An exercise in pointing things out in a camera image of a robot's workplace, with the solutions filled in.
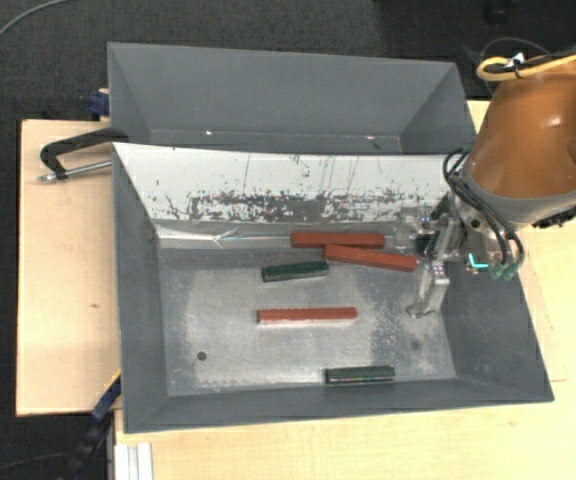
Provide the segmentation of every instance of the green led light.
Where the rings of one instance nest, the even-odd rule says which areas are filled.
[[[484,268],[488,268],[488,263],[476,263],[476,262],[475,262],[475,257],[473,256],[472,253],[470,253],[470,254],[468,255],[468,259],[470,260],[470,266],[471,266],[472,268],[476,268],[476,269],[478,269],[478,270],[484,269]]]

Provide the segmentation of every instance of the gray bin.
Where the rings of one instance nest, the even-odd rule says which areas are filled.
[[[110,45],[109,55],[113,126],[133,142],[405,155],[446,153],[474,137],[457,70],[449,63],[120,44]],[[332,300],[356,284],[357,297],[376,319],[372,325],[357,327],[355,335],[273,329],[283,334],[264,341],[251,334],[268,331],[250,321],[257,295],[251,298],[246,287],[266,287],[260,279],[254,285],[250,272],[316,253],[276,243],[265,249],[178,247],[174,233],[162,236],[139,187],[114,151],[126,432],[553,399],[516,279],[492,281],[449,264],[441,313],[412,320],[401,306],[414,292],[406,284],[413,278],[335,266],[324,282],[338,283],[336,288],[305,279],[290,290],[307,305]],[[290,290],[278,291],[278,300],[288,300]],[[247,336],[257,345],[238,347]],[[267,352],[259,348],[264,343]],[[331,348],[343,352],[335,355]],[[370,361],[393,365],[394,382],[323,382],[327,366]],[[277,365],[277,375],[268,364]]]

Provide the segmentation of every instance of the black clamp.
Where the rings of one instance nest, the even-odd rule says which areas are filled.
[[[41,158],[46,167],[55,173],[58,180],[64,180],[68,178],[68,171],[57,159],[59,155],[65,155],[107,142],[129,142],[129,139],[128,135],[117,128],[104,128],[103,130],[51,142],[43,147],[39,158]]]

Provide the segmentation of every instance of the black wire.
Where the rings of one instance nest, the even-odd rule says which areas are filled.
[[[459,160],[457,161],[456,165],[453,166],[450,170],[448,169],[448,164],[450,162],[450,160],[452,159],[452,157],[454,157],[457,154],[461,153],[461,157],[459,158]],[[497,223],[495,222],[494,218],[492,218],[492,216],[489,214],[488,211],[486,211],[485,208],[482,208],[481,206],[481,201],[476,198],[474,196],[474,194],[465,186],[459,186],[453,179],[452,179],[452,175],[454,174],[454,172],[457,169],[457,166],[459,164],[461,164],[461,162],[463,162],[463,160],[466,158],[467,153],[463,150],[463,148],[460,148],[458,150],[453,151],[452,153],[450,153],[445,159],[444,159],[444,163],[443,163],[443,173],[444,173],[444,178],[446,179],[446,183],[448,183],[448,185],[450,186],[450,188],[453,190],[453,192],[462,200],[464,201],[466,204],[468,204],[469,206],[472,206],[475,210],[479,211],[481,213],[481,215],[483,215],[484,219],[486,220],[486,222],[488,223],[488,226],[490,227],[490,229],[492,230],[492,232],[495,234],[495,238],[497,239],[497,242],[499,243],[499,247],[501,250],[501,264],[502,265],[506,265],[508,262],[508,249],[509,249],[509,244],[508,242],[504,239],[504,237],[501,234],[501,230],[499,229],[499,226],[497,225]]]
[[[56,458],[63,458],[63,457],[70,457],[70,453],[50,453],[48,455],[39,455],[37,457],[31,457],[30,459],[24,459],[17,462],[12,462],[10,464],[6,464],[5,466],[0,467],[0,473],[2,471],[6,471],[8,469],[16,468],[18,466],[23,466],[24,464],[30,464],[32,462],[40,462],[42,460],[47,459],[56,459]]]

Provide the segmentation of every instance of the red rectangular block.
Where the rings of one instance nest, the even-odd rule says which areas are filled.
[[[257,323],[331,322],[354,320],[357,315],[357,308],[353,307],[260,309],[257,311]]]
[[[292,247],[314,249],[333,244],[368,249],[381,249],[386,244],[386,238],[380,233],[295,231],[290,235],[290,245]]]
[[[419,264],[417,258],[414,256],[357,249],[356,247],[345,247],[343,245],[327,245],[324,249],[324,258],[342,263],[388,268],[391,270],[401,270],[403,272],[412,272]]]

